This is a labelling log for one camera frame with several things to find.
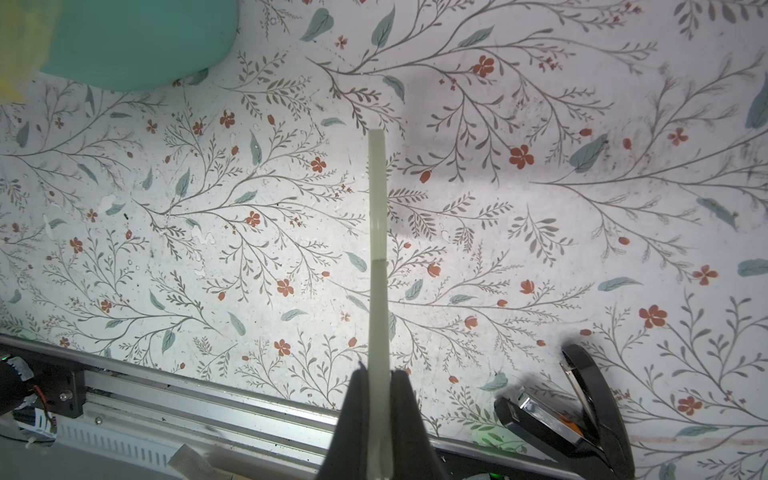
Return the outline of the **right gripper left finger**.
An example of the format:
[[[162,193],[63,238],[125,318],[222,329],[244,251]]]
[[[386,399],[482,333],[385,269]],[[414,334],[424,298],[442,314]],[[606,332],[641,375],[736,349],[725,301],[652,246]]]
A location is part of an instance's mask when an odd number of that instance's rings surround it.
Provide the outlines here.
[[[334,434],[317,480],[367,478],[369,374],[360,366],[351,376]]]

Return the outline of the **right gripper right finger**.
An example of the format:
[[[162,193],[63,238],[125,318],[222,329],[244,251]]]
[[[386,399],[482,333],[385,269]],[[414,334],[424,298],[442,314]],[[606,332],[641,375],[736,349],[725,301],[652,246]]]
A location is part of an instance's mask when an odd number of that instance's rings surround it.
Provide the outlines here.
[[[402,370],[392,372],[390,413],[395,480],[443,480],[443,462],[426,433],[409,375]]]

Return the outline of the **light green hand brush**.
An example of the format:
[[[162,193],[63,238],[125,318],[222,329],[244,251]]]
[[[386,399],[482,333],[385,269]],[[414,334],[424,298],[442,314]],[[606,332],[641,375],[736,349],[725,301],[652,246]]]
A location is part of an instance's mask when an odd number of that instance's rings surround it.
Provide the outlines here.
[[[370,205],[370,312],[367,477],[390,479],[394,461],[390,426],[389,312],[387,295],[387,173],[385,135],[368,133]]]

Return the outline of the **green bin with bag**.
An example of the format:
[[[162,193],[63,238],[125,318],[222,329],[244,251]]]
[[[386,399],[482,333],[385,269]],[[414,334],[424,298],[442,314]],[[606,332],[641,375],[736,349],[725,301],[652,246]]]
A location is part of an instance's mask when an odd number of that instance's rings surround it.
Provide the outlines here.
[[[219,63],[236,1],[4,1],[1,101],[21,103],[40,72],[119,92],[151,90]]]

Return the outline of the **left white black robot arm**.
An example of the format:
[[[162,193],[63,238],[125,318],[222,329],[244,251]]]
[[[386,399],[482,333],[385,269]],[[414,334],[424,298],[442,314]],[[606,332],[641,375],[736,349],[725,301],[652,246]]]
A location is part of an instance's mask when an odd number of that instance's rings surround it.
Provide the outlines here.
[[[85,376],[78,365],[44,356],[1,354],[2,438],[49,447],[63,419],[83,415],[85,400]]]

